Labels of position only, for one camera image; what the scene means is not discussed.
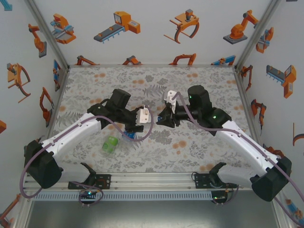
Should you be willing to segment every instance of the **purple cable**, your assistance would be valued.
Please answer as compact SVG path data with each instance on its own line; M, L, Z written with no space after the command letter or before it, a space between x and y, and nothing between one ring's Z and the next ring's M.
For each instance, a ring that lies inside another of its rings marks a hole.
M283 211L285 212L285 214L295 223L297 224L299 227L303 227L304 225L299 223L291 214L288 213L288 211L286 210L286 208L284 207L284 205L282 204L281 201L279 201L279 199L277 197L275 197L275 200L277 201L277 203L280 205L280 207L283 209Z
M90 121L90 120L92 120L92 119L97 119L97 118L104 119L104 120L107 120L108 122L110 122L111 124L113 124L113 126L114 126L121 134L123 134L127 139L129 139L129 140L131 140L131 141L133 141L133 142L139 142L139 141L142 141L142 140L146 139L146 138L150 135L150 133L151 133L151 131L152 131L152 129L153 129L153 125L154 125L152 110L151 110L147 105L145 105L145 107L146 107L146 108L149 110L149 112L150 112L150 116L151 116L151 126L150 126L150 129L149 129L149 131L147 132L147 134L146 134L143 138L141 138L141 139L132 139L132 138L130 138L130 137L127 136L125 133L123 133L123 131L120 130L120 128L119 128L112 120L110 120L109 118L107 118L107 117L105 117L105 116L102 116L102 115L97 115L97 116L89 117L89 118L87 118L87 119L81 121L80 123L81 123L81 124L85 124L86 122L88 122L88 121ZM76 124L76 125L74 125L73 127L71 127L70 129L68 129L68 130L67 130L66 132L64 132L62 135L58 136L58 138L54 139L54 143L56 143L58 140L60 140L60 139L61 139L62 137L64 137L65 135L69 134L72 130L74 130L74 129L77 128L77 127L80 127L80 126L79 126L78 124ZM26 172L27 172L29 166L31 165L31 163L32 163L32 162L33 162L33 161L34 161L34 160L35 160L43 151L45 151L45 150L46 150L48 147L50 147L51 145L52 145L52 144L49 143L49 144L46 145L44 148L42 148L40 151L38 151L38 152L29 160L29 162L28 162L28 163L26 164L26 166L24 167L24 169L23 169L23 171L22 171L22 174L21 174L20 181L19 181L20 193L21 193L21 195L22 195L24 198L27 198L27 199L33 198L33 197L37 196L37 195L41 192L42 188L40 188L35 194L33 194L33 195L31 195L31 196L27 195L27 194L24 192L24 190L23 190L23 181L24 181L25 174L26 174Z
M228 128L207 128L207 127L202 127L200 125L197 124L197 122L194 120L193 116L191 115L182 95L180 92L177 92L176 95L172 98L172 100L176 99L176 97L179 96L180 100L182 102L182 105L185 108L185 111L188 115L188 117L191 119L191 121L193 122L194 125L196 125L198 128L203 129L205 131L223 131L223 132L232 132L236 135L240 135L240 137L242 137L247 143L249 143L250 145L252 145L257 151L259 151L263 157L265 157L265 159L267 161L269 161L274 167L276 167L283 175L284 177L286 177L286 179L292 184L292 186L294 187L294 189L297 191L297 193L299 194L299 196L301 197L301 199L304 202L304 195L301 192L301 190L299 189L299 187L296 185L296 183L270 158L268 158L268 156L258 147L256 146L253 142L251 142L247 137L245 137L243 134L239 133L238 131L232 130L232 129L228 129Z
M94 205L94 204L97 204L99 201L101 201L101 199L102 199L102 198L104 197L104 195L105 195L104 192L103 192L100 188L98 188L98 187L96 187L96 186L89 186L89 185L85 185L85 184L78 183L78 182L75 182L75 181L71 181L71 183L73 183L73 184L75 184L75 185L79 185L79 186L82 186L82 187L87 188L86 191L87 191L88 189L96 189L96 190L98 190L98 191L101 192L101 197L100 197L99 199L95 200L94 203L88 204L88 207L89 207L89 206L92 206L92 205ZM84 194L84 193L79 194L79 197L78 197L78 202L81 203L81 204L83 204L83 202L81 201L81 196L82 196L83 194Z
M227 202L225 202L225 203L217 203L214 199L212 199L212 201L215 203L216 206L217 206L218 204L221 204L222 206L227 205L227 204L229 204L229 203L237 196L238 189L239 189L239 186L237 186L237 190L236 190L236 192L233 194L233 196L231 197L231 199L229 199L229 200L228 200Z

